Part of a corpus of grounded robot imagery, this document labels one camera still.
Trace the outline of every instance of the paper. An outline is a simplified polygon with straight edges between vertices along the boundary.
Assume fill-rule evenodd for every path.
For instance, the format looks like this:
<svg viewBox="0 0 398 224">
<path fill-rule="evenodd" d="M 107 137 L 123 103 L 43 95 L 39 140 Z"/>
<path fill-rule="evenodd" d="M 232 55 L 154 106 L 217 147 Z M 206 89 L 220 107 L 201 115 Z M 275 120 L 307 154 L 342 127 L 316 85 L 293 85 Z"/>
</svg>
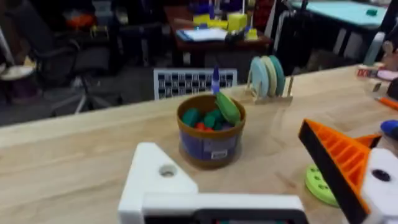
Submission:
<svg viewBox="0 0 398 224">
<path fill-rule="evenodd" d="M 209 40 L 225 40 L 227 32 L 220 28 L 182 30 L 189 40 L 200 42 Z"/>
</svg>

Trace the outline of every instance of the checkered board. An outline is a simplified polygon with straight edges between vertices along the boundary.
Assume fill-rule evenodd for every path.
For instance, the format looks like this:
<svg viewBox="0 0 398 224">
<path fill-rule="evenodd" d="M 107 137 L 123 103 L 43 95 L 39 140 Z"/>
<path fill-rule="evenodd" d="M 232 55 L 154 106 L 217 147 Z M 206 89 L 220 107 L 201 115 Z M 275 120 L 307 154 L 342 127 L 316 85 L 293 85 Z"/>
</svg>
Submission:
<svg viewBox="0 0 398 224">
<path fill-rule="evenodd" d="M 155 100 L 211 90 L 213 69 L 155 69 Z M 237 85 L 236 69 L 220 69 L 220 88 Z"/>
</svg>

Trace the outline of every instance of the yellow object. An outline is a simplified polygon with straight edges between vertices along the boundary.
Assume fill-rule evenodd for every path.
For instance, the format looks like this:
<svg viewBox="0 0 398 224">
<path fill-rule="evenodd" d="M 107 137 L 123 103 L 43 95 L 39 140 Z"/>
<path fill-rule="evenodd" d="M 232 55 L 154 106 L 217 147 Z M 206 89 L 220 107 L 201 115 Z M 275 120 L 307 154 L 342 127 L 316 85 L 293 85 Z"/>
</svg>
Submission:
<svg viewBox="0 0 398 224">
<path fill-rule="evenodd" d="M 196 24 L 203 24 L 207 23 L 210 21 L 210 15 L 209 14 L 202 14 L 198 16 L 193 17 L 193 22 Z"/>
<path fill-rule="evenodd" d="M 228 32 L 241 30 L 248 24 L 248 15 L 241 13 L 228 14 Z"/>
<path fill-rule="evenodd" d="M 246 34 L 246 40 L 257 40 L 258 38 L 256 29 L 250 29 Z"/>
<path fill-rule="evenodd" d="M 228 28 L 228 21 L 210 20 L 207 22 L 208 27 L 218 27 L 221 29 Z"/>
</svg>

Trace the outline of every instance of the dark wooden desk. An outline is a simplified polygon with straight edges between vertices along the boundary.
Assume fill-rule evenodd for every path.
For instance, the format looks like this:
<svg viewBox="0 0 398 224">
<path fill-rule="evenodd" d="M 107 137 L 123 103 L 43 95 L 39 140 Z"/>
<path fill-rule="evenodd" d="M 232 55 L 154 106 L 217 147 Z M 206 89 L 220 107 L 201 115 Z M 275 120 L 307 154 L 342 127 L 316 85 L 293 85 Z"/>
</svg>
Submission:
<svg viewBox="0 0 398 224">
<path fill-rule="evenodd" d="M 239 41 L 234 45 L 227 45 L 221 41 L 212 42 L 185 42 L 181 40 L 175 33 L 179 29 L 192 28 L 190 25 L 175 22 L 174 19 L 186 19 L 192 21 L 192 13 L 186 6 L 165 6 L 164 11 L 167 21 L 170 24 L 172 35 L 174 36 L 175 46 L 173 52 L 174 66 L 182 65 L 182 53 L 191 53 L 191 65 L 194 67 L 204 66 L 204 56 L 206 53 L 221 52 L 221 51 L 248 51 L 255 50 L 265 53 L 272 40 L 262 33 L 259 34 L 258 40 Z"/>
</svg>

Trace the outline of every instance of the office chair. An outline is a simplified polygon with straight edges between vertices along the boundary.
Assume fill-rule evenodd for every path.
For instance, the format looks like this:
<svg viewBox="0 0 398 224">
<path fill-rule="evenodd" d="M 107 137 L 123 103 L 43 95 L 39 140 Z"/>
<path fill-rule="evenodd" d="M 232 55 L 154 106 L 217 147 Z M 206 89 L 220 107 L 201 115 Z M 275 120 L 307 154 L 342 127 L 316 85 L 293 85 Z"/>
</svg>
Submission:
<svg viewBox="0 0 398 224">
<path fill-rule="evenodd" d="M 20 35 L 25 38 L 30 47 L 30 56 L 37 64 L 39 81 L 44 85 L 62 85 L 70 83 L 76 77 L 80 78 L 83 91 L 69 99 L 52 106 L 52 116 L 56 110 L 79 101 L 75 114 L 80 113 L 85 105 L 93 110 L 93 103 L 104 108 L 111 104 L 92 93 L 87 84 L 86 75 L 104 73 L 109 69 L 109 49 L 106 47 L 90 47 L 81 49 L 79 44 L 70 39 L 68 43 L 58 44 L 54 34 L 39 16 L 28 0 L 6 12 L 11 18 Z M 119 93 L 106 92 L 102 94 L 118 97 L 118 103 L 123 103 Z"/>
</svg>

